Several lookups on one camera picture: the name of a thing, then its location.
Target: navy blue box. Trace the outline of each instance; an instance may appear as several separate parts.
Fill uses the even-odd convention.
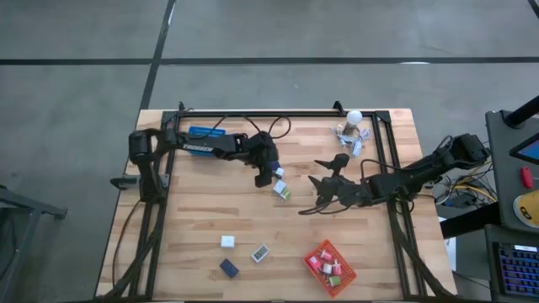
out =
[[[237,270],[236,266],[234,266],[230,261],[228,261],[228,259],[225,259],[225,261],[223,261],[221,265],[219,265],[219,267],[221,267],[225,274],[227,274],[227,276],[229,276],[230,278],[234,278],[236,274],[239,273],[239,270]]]
[[[280,167],[280,164],[277,161],[273,161],[269,163],[269,166],[271,167],[271,171],[274,172]]]

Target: keyboard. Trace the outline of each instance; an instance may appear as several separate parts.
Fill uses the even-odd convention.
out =
[[[495,243],[500,289],[506,295],[539,298],[539,253],[536,247],[515,249],[518,245]]]

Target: white box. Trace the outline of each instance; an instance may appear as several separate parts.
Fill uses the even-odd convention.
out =
[[[234,236],[221,236],[222,248],[234,248]]]
[[[281,180],[278,180],[275,186],[273,187],[273,191],[275,191],[276,194],[280,194],[285,188],[286,188],[286,183],[284,183]]]
[[[277,170],[275,170],[275,176],[277,178],[283,178],[283,174],[285,173],[285,170],[282,169],[281,167],[277,168]]]

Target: computer monitor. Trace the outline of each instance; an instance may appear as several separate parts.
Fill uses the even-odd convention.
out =
[[[509,154],[512,157],[539,164],[539,133],[511,148]]]

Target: red switch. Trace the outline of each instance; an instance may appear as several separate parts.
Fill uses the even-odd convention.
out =
[[[533,176],[531,176],[531,171],[528,167],[520,169],[520,177],[525,188],[533,189]]]

